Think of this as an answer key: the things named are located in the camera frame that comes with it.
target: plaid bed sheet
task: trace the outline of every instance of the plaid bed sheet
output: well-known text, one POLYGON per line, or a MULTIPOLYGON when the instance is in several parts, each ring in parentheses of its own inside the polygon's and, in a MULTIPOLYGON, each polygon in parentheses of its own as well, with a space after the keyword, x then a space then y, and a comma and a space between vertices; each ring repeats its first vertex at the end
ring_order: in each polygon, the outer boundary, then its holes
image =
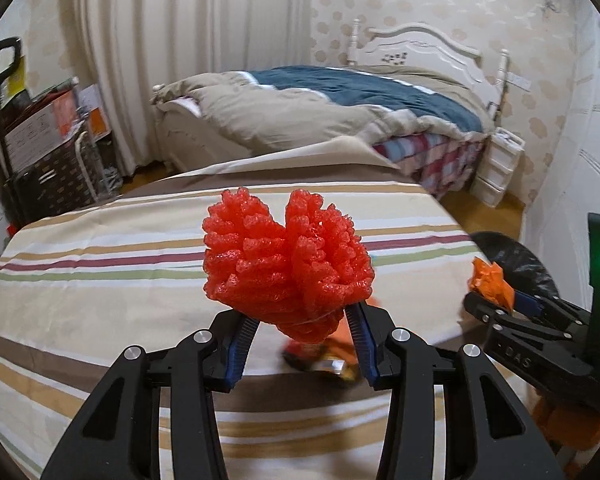
POLYGON ((394 137, 374 149, 413 177, 437 199, 460 189, 474 171, 482 142, 459 142, 439 134, 394 137))

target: wallpaper flower pattern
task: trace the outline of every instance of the wallpaper flower pattern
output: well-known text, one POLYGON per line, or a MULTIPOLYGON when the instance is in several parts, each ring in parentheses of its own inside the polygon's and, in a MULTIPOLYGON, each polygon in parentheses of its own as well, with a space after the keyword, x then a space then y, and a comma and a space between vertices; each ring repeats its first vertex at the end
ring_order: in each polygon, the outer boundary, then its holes
MULTIPOLYGON (((84 86, 94 82, 78 40, 72 0, 14 0, 0 19, 0 40, 10 36, 22 38, 30 94, 73 75, 84 86)), ((9 241, 7 226, 0 203, 0 255, 9 241)))
POLYGON ((369 27, 425 22, 478 48, 485 73, 495 75, 500 51, 510 51, 512 72, 532 82, 531 92, 509 85, 501 126, 526 140, 525 156, 509 189, 531 203, 544 180, 564 127, 576 59, 573 0, 312 0, 312 61, 342 66, 353 19, 369 27))

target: curtain fold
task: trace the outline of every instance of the curtain fold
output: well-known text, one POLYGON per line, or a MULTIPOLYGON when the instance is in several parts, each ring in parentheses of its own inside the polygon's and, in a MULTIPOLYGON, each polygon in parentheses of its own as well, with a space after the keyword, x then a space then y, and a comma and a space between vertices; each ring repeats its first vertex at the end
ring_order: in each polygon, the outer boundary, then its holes
POLYGON ((153 85, 308 63, 310 6, 311 0, 74 0, 125 172, 160 160, 153 85))

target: white headboard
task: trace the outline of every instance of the white headboard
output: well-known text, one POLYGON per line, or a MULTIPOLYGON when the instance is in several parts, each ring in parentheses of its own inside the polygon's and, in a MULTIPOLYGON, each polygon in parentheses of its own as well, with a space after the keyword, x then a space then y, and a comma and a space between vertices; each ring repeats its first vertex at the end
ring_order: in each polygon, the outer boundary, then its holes
POLYGON ((390 29, 370 28, 372 39, 364 48, 358 48, 360 20, 353 24, 349 44, 349 65, 406 65, 416 66, 448 76, 473 91, 484 103, 492 118, 502 104, 509 52, 502 51, 495 83, 486 79, 476 64, 482 54, 464 46, 444 32, 426 23, 407 23, 390 29))

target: black trash bin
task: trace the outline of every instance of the black trash bin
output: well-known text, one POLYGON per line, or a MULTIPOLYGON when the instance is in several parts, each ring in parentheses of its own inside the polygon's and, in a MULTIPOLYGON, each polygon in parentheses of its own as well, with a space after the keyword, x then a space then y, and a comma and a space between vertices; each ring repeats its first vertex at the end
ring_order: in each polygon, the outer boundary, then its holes
POLYGON ((531 296, 560 296, 554 279, 540 260, 523 244, 502 233, 480 231, 470 235, 474 243, 504 271, 504 279, 531 296))

